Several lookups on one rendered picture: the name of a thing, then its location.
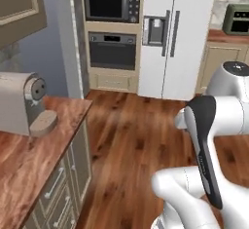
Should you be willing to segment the white fridge left door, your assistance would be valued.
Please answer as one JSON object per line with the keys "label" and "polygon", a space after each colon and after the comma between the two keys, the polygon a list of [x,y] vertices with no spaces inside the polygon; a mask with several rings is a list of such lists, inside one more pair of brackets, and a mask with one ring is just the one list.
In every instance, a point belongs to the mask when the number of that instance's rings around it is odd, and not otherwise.
{"label": "white fridge left door", "polygon": [[[145,16],[165,17],[166,10],[170,11],[170,19],[172,16],[174,0],[144,0],[143,3],[143,19]],[[161,98],[164,69],[166,62],[165,57],[161,56],[161,47],[143,46],[141,43],[140,54],[140,75],[138,93],[142,96]]]}

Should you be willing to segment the beige coffee machine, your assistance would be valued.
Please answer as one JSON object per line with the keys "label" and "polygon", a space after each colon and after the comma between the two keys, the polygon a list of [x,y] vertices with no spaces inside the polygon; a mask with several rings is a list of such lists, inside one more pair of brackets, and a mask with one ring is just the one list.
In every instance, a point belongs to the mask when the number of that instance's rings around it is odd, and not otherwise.
{"label": "beige coffee machine", "polygon": [[0,131],[32,137],[50,133],[57,114],[45,107],[46,93],[37,73],[0,72]]}

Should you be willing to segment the white fridge door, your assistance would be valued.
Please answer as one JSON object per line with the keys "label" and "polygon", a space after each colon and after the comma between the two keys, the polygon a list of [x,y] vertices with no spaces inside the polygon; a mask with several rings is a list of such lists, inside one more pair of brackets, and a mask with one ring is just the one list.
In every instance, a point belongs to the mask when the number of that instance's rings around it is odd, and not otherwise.
{"label": "white fridge door", "polygon": [[[143,19],[145,16],[165,17],[166,10],[170,11],[170,19],[172,16],[174,0],[144,0],[143,3]],[[142,96],[161,98],[164,69],[166,62],[165,57],[161,56],[161,47],[143,46],[141,43],[140,54],[140,75],[138,93]]]}
{"label": "white fridge door", "polygon": [[[197,74],[206,42],[214,0],[174,0],[162,97],[189,100],[195,95]],[[175,56],[170,57],[175,12],[180,11]]]}

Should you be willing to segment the grey-green drawer front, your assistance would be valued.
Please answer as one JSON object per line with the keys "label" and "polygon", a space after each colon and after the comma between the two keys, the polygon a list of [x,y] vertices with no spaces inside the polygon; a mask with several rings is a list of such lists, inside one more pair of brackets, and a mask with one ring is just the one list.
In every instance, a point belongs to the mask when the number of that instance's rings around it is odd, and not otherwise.
{"label": "grey-green drawer front", "polygon": [[65,180],[66,168],[61,161],[49,177],[40,197],[39,203],[44,217],[48,217]]}
{"label": "grey-green drawer front", "polygon": [[47,220],[48,229],[60,229],[70,207],[71,195],[69,192],[69,188],[67,186],[64,186],[53,207],[52,213]]}

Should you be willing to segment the white fridge right door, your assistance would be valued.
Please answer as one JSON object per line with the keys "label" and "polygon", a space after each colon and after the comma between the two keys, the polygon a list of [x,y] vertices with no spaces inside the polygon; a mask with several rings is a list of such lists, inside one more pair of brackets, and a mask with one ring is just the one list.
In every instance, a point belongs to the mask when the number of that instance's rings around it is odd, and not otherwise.
{"label": "white fridge right door", "polygon": [[[195,95],[197,74],[206,42],[214,0],[174,0],[162,97],[189,100]],[[175,56],[170,57],[175,12],[180,11]]]}

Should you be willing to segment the beige base cupboard run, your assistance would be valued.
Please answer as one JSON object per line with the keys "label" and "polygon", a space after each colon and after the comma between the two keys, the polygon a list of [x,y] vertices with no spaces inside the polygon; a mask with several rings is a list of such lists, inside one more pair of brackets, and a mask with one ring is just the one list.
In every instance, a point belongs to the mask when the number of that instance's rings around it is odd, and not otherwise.
{"label": "beige base cupboard run", "polygon": [[212,74],[222,63],[242,61],[249,64],[248,54],[247,44],[207,42],[196,81],[196,93],[202,94],[206,90]]}

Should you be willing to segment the grey fridge water dispenser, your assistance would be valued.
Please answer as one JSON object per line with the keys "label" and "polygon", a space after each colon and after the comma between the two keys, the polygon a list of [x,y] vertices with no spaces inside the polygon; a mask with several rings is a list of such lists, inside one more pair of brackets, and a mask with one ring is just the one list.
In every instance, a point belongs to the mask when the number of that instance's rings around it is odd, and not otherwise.
{"label": "grey fridge water dispenser", "polygon": [[165,17],[145,16],[143,19],[142,45],[161,47],[164,39]]}

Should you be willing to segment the green toaster oven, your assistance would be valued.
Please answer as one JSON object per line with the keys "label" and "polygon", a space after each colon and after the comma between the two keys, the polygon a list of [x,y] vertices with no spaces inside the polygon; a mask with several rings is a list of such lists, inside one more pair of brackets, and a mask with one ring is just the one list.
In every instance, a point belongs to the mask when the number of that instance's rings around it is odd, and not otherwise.
{"label": "green toaster oven", "polygon": [[249,35],[249,4],[229,4],[222,29],[228,35]]}

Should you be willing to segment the built-in black microwave oven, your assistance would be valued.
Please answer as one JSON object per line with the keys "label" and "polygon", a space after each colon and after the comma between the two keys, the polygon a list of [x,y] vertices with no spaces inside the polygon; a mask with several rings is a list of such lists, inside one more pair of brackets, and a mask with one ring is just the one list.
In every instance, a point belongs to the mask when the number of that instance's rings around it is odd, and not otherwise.
{"label": "built-in black microwave oven", "polygon": [[138,23],[140,0],[84,0],[86,20]]}

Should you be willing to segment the beige oven housing cupboard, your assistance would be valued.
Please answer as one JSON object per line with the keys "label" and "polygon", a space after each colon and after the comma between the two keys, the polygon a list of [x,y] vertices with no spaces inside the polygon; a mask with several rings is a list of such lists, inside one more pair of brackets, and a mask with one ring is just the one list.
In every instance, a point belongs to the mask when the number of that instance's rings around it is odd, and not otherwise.
{"label": "beige oven housing cupboard", "polygon": [[[140,13],[138,23],[107,22],[86,20],[85,1],[82,0],[85,22],[85,37],[87,43],[87,62],[89,71],[89,86],[94,90],[118,91],[135,93],[138,91],[141,31],[143,18],[143,0],[140,0]],[[121,33],[134,34],[136,36],[135,69],[121,70],[91,67],[89,61],[89,33]]]}

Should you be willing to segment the brown framed wall cupboard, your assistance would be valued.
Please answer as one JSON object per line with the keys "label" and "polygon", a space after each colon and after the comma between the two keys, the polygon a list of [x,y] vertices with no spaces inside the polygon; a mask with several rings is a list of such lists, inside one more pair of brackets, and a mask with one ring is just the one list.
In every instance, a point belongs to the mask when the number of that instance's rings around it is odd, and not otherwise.
{"label": "brown framed wall cupboard", "polygon": [[46,27],[44,0],[0,0],[0,49]]}

